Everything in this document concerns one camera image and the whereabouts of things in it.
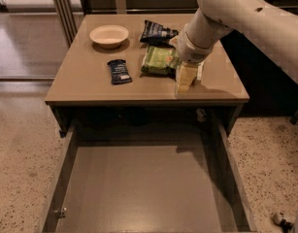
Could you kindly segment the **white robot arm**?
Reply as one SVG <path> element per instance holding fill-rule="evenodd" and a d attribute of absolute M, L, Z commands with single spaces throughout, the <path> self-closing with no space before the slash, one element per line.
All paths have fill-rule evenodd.
<path fill-rule="evenodd" d="M 217 41 L 237 30 L 298 84 L 298 16 L 264 0 L 197 0 L 197 4 L 177 40 L 182 61 L 204 61 Z"/>

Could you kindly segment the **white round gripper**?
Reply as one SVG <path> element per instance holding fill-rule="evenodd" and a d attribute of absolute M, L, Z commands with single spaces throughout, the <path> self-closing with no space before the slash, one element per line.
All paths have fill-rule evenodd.
<path fill-rule="evenodd" d="M 187 36 L 187 25 L 180 32 L 179 37 L 175 36 L 169 40 L 169 45 L 177 49 L 180 60 L 184 61 L 176 70 L 175 92 L 177 94 L 187 93 L 197 76 L 198 65 L 196 63 L 204 61 L 212 49 L 203 50 L 196 47 Z"/>

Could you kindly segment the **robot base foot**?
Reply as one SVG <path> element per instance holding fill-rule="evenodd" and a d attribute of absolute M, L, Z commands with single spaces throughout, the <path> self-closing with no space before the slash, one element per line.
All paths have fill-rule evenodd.
<path fill-rule="evenodd" d="M 282 229 L 282 233 L 294 233 L 294 224 L 290 221 L 287 221 L 283 217 L 283 214 L 274 213 L 273 222 Z"/>

